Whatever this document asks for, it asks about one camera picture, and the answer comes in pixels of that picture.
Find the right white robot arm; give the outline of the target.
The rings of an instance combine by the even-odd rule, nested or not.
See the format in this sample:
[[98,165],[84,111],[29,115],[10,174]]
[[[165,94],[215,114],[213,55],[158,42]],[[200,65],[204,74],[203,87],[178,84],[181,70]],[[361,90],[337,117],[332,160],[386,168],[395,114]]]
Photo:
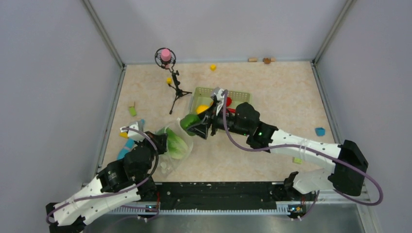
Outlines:
[[234,112],[217,110],[213,104],[199,115],[187,115],[181,127],[191,136],[203,139],[217,130],[247,137],[250,150],[264,149],[299,158],[320,167],[311,172],[293,172],[285,179],[285,194],[298,200],[304,194],[318,190],[334,189],[342,194],[357,197],[361,194],[368,162],[358,145],[350,140],[342,144],[323,143],[301,138],[260,121],[260,113],[249,103],[241,103]]

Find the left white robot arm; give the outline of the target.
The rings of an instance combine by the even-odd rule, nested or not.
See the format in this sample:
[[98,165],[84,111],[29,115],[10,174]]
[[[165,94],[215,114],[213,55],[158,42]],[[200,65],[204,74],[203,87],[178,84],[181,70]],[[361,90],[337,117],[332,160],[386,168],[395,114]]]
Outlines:
[[102,215],[157,194],[153,181],[160,155],[167,152],[166,133],[140,132],[143,139],[123,158],[109,163],[79,192],[60,203],[46,205],[51,233],[80,233]]

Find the clear zip top bag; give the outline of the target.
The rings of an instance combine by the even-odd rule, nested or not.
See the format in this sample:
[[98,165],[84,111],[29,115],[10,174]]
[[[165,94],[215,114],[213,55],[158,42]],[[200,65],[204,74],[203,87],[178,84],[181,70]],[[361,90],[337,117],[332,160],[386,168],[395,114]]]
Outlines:
[[193,139],[180,125],[181,119],[177,118],[160,128],[155,134],[167,134],[167,151],[160,155],[159,172],[162,177],[169,176],[192,152]]

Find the yellow toy lemon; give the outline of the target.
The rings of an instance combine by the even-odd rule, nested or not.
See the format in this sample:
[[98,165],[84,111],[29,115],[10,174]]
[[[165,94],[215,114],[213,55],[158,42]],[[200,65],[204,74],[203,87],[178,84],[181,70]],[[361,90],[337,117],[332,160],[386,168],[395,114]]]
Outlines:
[[199,105],[196,108],[196,114],[201,114],[201,113],[205,112],[206,110],[208,110],[209,108],[210,108],[209,105]]

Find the green toy bell pepper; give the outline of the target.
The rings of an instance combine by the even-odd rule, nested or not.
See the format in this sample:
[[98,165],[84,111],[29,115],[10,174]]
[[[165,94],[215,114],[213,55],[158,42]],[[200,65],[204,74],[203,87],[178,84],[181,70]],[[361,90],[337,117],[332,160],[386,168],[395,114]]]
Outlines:
[[201,120],[197,114],[188,114],[180,120],[180,127],[189,135],[196,136],[197,134],[189,132],[187,128],[193,124],[199,123]]

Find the green toy cabbage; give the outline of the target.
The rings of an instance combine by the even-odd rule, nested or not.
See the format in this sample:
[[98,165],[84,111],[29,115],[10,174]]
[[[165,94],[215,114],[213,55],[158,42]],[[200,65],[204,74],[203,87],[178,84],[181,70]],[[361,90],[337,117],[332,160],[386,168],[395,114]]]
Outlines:
[[184,159],[189,150],[189,147],[186,144],[186,142],[170,128],[161,128],[160,130],[156,132],[156,134],[162,134],[162,133],[166,133],[168,135],[167,147],[168,147],[169,156],[172,159],[176,159],[176,160]]

